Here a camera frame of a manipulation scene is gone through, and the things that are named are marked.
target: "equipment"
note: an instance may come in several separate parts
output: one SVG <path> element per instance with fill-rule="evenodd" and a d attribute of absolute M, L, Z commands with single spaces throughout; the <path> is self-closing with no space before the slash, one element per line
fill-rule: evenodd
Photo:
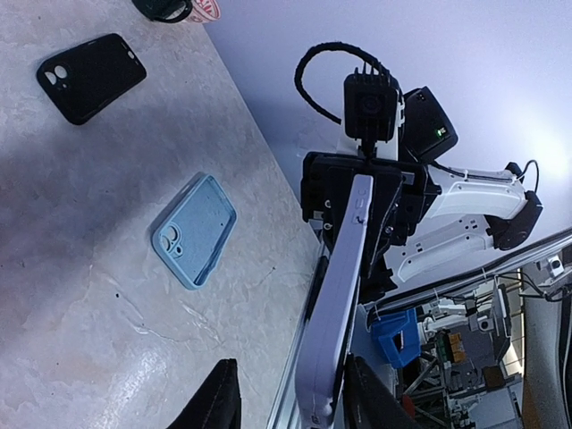
<path fill-rule="evenodd" d="M 302 85 L 304 68 L 323 51 L 348 52 L 365 63 L 344 82 L 343 121 Z M 295 83 L 319 113 L 343 124 L 338 153 L 307 154 L 301 182 L 303 217 L 323 221 L 332 256 L 301 343 L 296 395 L 304 429 L 325 429 L 343 389 L 356 305 L 395 289 L 394 276 L 406 281 L 453 256 L 519 246 L 543 207 L 535 191 L 523 187 L 526 169 L 514 163 L 501 172 L 438 164 L 458 137 L 432 92 L 425 87 L 403 95 L 390 72 L 361 49 L 339 42 L 311 48 Z M 422 219 L 440 215 L 458 220 L 415 236 Z M 394 267 L 383 257 L 390 246 L 400 246 L 402 255 Z"/>

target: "blue plastic container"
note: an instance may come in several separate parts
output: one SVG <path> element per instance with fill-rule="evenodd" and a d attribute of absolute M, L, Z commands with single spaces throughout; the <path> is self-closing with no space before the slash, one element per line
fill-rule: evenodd
<path fill-rule="evenodd" d="M 396 369 L 421 355 L 414 308 L 381 316 L 372 324 L 371 336 L 382 357 Z"/>

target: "mug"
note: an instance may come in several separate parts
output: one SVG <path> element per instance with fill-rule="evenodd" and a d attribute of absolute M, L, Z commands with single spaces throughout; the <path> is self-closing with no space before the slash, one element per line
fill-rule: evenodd
<path fill-rule="evenodd" d="M 187 18 L 193 10 L 191 0 L 132 0 L 135 7 L 151 21 L 173 24 Z M 169 18 L 175 12 L 181 12 Z"/>

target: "black phone case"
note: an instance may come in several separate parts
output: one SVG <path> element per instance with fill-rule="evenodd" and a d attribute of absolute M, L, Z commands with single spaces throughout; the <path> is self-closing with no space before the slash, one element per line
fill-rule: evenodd
<path fill-rule="evenodd" d="M 65 73 L 57 75 L 56 70 L 62 67 Z M 40 86 L 65 119 L 75 125 L 87 122 L 146 76 L 145 68 L 118 34 L 55 55 L 45 60 L 36 73 Z"/>

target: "white table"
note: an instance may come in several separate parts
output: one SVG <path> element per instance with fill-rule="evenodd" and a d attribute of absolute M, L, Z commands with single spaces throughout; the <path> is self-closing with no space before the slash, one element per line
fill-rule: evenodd
<path fill-rule="evenodd" d="M 0 427 L 166 427 L 221 358 L 239 361 L 243 427 L 265 427 L 317 241 L 206 33 L 129 0 L 0 10 Z M 109 32 L 147 79 L 70 125 L 36 69 Z M 198 172 L 239 221 L 188 291 L 148 229 Z"/>

